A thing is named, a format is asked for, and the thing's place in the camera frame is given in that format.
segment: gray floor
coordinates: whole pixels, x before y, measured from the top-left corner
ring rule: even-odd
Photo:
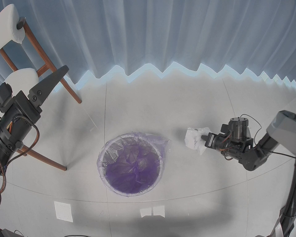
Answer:
[[[294,160],[273,154],[253,172],[214,150],[203,155],[184,144],[188,127],[209,127],[247,113],[263,129],[279,110],[296,112],[296,91],[281,81],[254,81],[227,72],[213,79],[190,77],[172,69],[163,79],[145,71],[128,83],[121,73],[90,79],[78,91],[77,104],[64,88],[43,104],[37,126],[37,152],[68,167],[66,172],[30,156],[7,171],[0,228],[25,236],[248,236],[269,235],[285,204]],[[249,120],[252,136],[259,128]],[[141,131],[172,140],[164,175],[150,192],[121,197],[106,190],[96,160],[104,143],[120,134]],[[35,138],[32,130],[24,143]],[[276,151],[290,154],[284,147]],[[73,223],[56,218],[54,201],[71,205]],[[164,206],[165,217],[141,217],[141,209]]]

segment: curtain fold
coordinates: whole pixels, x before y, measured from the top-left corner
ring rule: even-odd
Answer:
[[[101,78],[119,65],[130,75],[151,63],[163,72],[174,61],[296,77],[295,1],[3,0],[0,10],[11,3],[73,83],[87,70]],[[26,38],[4,50],[18,68],[44,64]],[[0,58],[0,80],[10,73]]]

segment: white cushion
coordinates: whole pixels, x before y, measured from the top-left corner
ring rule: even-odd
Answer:
[[[4,82],[12,88],[12,95],[15,96],[22,90],[28,96],[29,90],[38,83],[38,75],[33,68],[24,68],[11,73]]]
[[[0,48],[13,40],[19,44],[25,38],[25,30],[17,29],[20,17],[14,4],[10,4],[0,12]]]

